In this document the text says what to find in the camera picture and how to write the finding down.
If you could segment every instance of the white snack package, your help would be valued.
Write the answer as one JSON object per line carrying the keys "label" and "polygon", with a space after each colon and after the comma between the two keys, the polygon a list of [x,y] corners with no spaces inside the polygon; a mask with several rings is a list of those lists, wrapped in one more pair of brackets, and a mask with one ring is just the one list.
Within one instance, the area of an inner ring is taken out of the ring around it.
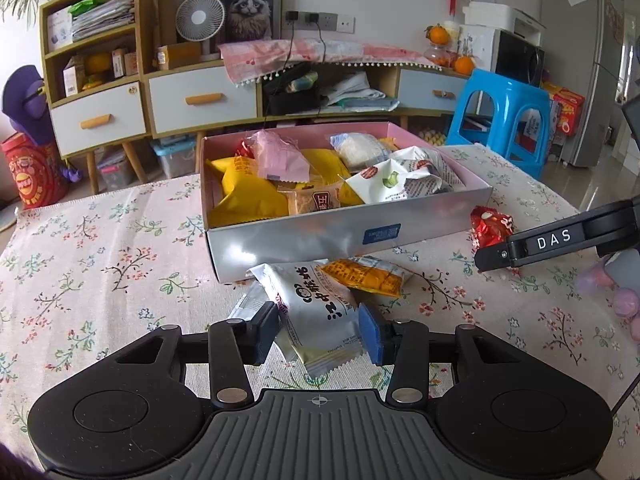
{"label": "white snack package", "polygon": [[450,168],[449,164],[447,164],[441,153],[436,150],[430,150],[429,148],[419,148],[418,146],[410,146],[408,148],[404,148],[402,150],[397,150],[396,152],[391,153],[389,158],[393,160],[429,160],[436,171],[438,171],[438,175],[442,177],[442,179],[449,184],[454,191],[458,191],[460,189],[465,189],[465,185],[460,180],[459,176]]}
{"label": "white snack package", "polygon": [[[245,321],[251,321],[256,312],[258,312],[267,301],[271,300],[264,291],[264,287],[260,282],[253,282],[249,290],[242,295],[242,298],[240,298],[236,306],[233,307],[227,319],[244,319]],[[285,361],[291,362],[298,358],[298,354],[296,354],[293,349],[287,330],[284,327],[278,332],[274,343],[276,343],[276,348],[280,350],[282,358]]]}
{"label": "white snack package", "polygon": [[320,270],[324,263],[250,269],[278,306],[291,344],[312,378],[362,354],[357,304],[347,287]]}
{"label": "white snack package", "polygon": [[369,134],[337,134],[331,136],[331,145],[351,173],[389,158],[391,150]]}
{"label": "white snack package", "polygon": [[449,190],[428,160],[386,160],[346,180],[365,204],[392,202]]}

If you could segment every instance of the metal screw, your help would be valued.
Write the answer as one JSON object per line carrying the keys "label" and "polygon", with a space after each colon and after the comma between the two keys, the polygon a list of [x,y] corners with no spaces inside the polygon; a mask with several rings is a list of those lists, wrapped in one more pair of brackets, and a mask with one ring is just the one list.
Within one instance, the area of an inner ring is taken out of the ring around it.
{"label": "metal screw", "polygon": [[224,402],[225,404],[237,404],[245,400],[248,394],[242,388],[225,388],[224,390],[220,390],[216,397],[220,402]]}
{"label": "metal screw", "polygon": [[394,390],[391,397],[395,402],[401,402],[402,404],[413,404],[422,400],[422,394],[415,388],[398,388]]}

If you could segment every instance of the cabinet leg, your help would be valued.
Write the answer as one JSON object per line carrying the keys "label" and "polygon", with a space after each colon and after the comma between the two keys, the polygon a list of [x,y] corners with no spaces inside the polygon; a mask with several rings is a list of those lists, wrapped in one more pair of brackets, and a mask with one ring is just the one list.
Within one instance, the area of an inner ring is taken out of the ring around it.
{"label": "cabinet leg", "polygon": [[124,148],[124,152],[127,154],[127,158],[133,167],[133,171],[136,172],[136,177],[140,181],[140,184],[146,184],[149,182],[146,177],[145,170],[142,168],[142,164],[140,164],[140,159],[138,158],[138,154],[136,153],[136,149],[130,142],[123,142],[122,147]]}
{"label": "cabinet leg", "polygon": [[196,134],[196,174],[200,173],[200,157],[202,156],[202,141],[206,132],[198,132]]}
{"label": "cabinet leg", "polygon": [[97,195],[100,190],[98,188],[98,169],[95,167],[95,152],[93,151],[86,154],[86,168],[89,172],[91,193]]}

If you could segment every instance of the blue plastic stool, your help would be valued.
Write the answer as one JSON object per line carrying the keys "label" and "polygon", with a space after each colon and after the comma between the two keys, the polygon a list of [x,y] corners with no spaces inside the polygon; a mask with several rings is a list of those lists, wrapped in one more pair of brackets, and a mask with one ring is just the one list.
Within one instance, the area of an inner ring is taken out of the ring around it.
{"label": "blue plastic stool", "polygon": [[[494,117],[489,132],[462,129],[469,100],[477,91],[485,92],[494,102]],[[537,110],[540,113],[538,140],[533,153],[515,142],[518,120],[526,110]],[[551,104],[544,90],[476,68],[458,101],[446,146],[480,142],[525,173],[539,179],[549,140],[550,115]]]}

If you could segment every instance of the microwave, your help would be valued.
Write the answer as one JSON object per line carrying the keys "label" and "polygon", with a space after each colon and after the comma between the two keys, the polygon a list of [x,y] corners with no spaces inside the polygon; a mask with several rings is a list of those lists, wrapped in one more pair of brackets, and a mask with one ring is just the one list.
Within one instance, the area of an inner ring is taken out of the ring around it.
{"label": "microwave", "polygon": [[545,52],[500,28],[461,25],[458,55],[472,56],[477,68],[540,86]]}

